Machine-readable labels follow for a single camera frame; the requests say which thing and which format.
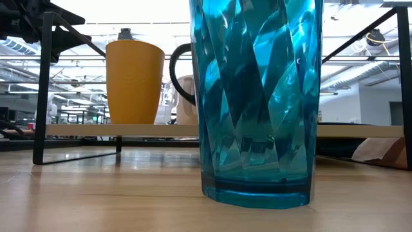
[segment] wooden shelf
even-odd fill
[[[198,137],[198,126],[128,124],[49,124],[47,135],[134,135],[139,137]],[[318,137],[403,137],[402,126],[318,126]]]

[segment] wooden table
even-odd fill
[[[112,149],[54,149],[45,157]],[[318,158],[314,201],[273,210],[204,197],[197,149],[124,148],[122,156],[49,166],[32,166],[31,157],[0,153],[2,232],[412,231],[407,171]]]

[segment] tumbler base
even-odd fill
[[[203,194],[211,199],[246,208],[287,209],[310,201],[307,179],[283,184],[217,179],[201,174]]]

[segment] white wall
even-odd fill
[[[349,90],[338,90],[338,95],[321,96],[319,110],[322,122],[361,122],[361,104],[359,85],[354,84]]]
[[[378,126],[391,125],[390,102],[401,102],[400,89],[360,88],[362,123]]]

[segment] ductwork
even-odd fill
[[[19,41],[10,38],[7,38],[5,41],[0,41],[0,44],[25,55],[36,55],[39,52],[27,44],[20,43]]]
[[[15,70],[15,71],[21,73],[22,75],[24,75],[24,76],[26,76],[26,77],[35,77],[35,78],[37,78],[37,79],[40,77],[40,76],[37,75],[36,73],[29,72],[29,71],[27,71],[27,70],[25,70],[25,69],[23,69],[23,68],[14,66],[14,65],[12,65],[12,64],[8,64],[7,62],[0,61],[0,65],[1,65],[1,66],[4,66],[4,67],[7,67],[7,68],[9,68],[9,69],[11,69],[11,70]]]
[[[38,79],[30,79],[30,78],[26,77],[25,75],[21,75],[21,73],[12,72],[10,70],[2,69],[2,68],[0,68],[0,79],[4,79],[6,81],[19,81],[19,82],[33,81],[33,83],[36,83],[36,81],[38,81]],[[71,88],[72,87],[70,85],[63,86],[63,85],[60,85],[60,84],[54,84],[54,85],[50,86],[50,90],[54,91],[54,92],[70,92]],[[99,101],[96,96],[94,96],[94,97],[90,96],[90,98],[82,96],[80,98],[88,100],[88,101],[92,101],[92,102],[93,101],[94,102]]]
[[[344,86],[349,86],[353,83],[371,77],[372,75],[385,72],[390,68],[391,64],[386,61],[376,61],[373,63],[365,64],[364,66],[352,67],[321,83],[321,91],[328,89],[339,89]]]
[[[333,73],[329,73],[329,74],[326,74],[326,75],[322,75],[322,76],[321,76],[321,83],[323,83],[323,82],[331,79],[332,77],[335,77],[336,75],[338,75],[338,74],[340,74],[341,72],[344,72],[344,71],[346,71],[346,70],[348,70],[348,69],[350,69],[350,68],[351,68],[351,66],[344,66],[344,67],[342,67],[342,68],[339,68],[337,71],[335,71],[335,72],[333,72]]]

